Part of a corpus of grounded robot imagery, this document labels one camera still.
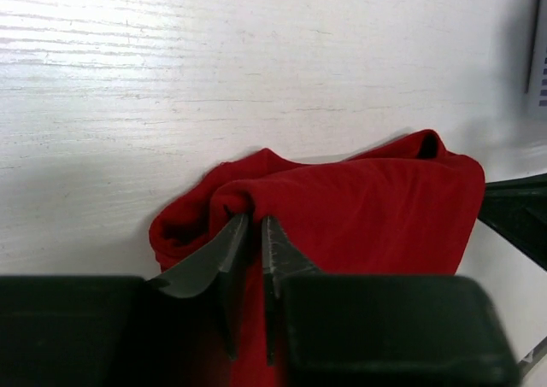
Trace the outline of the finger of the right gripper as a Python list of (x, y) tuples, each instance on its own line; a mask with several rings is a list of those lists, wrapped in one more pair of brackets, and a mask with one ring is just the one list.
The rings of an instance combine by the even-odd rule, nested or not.
[(490, 182), (478, 220), (542, 269), (547, 250), (546, 175)]

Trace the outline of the red t-shirt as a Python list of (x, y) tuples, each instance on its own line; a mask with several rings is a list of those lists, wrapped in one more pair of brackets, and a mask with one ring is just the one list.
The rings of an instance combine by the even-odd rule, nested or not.
[(169, 269), (235, 214), (255, 229), (272, 215), (330, 273), (454, 274), (485, 193), (473, 158), (423, 130), (326, 164), (264, 149), (211, 170), (152, 221), (150, 246)]

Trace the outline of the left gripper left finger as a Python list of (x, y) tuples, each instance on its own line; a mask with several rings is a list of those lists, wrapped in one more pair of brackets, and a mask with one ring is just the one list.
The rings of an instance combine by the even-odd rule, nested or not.
[(4, 386), (226, 386), (238, 358), (249, 219), (162, 274), (4, 276)]

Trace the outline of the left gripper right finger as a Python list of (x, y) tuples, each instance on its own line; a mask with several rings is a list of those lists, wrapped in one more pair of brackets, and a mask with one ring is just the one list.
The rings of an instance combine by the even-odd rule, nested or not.
[(494, 305), (472, 279), (320, 270), (262, 222), (266, 360), (279, 386), (518, 386)]

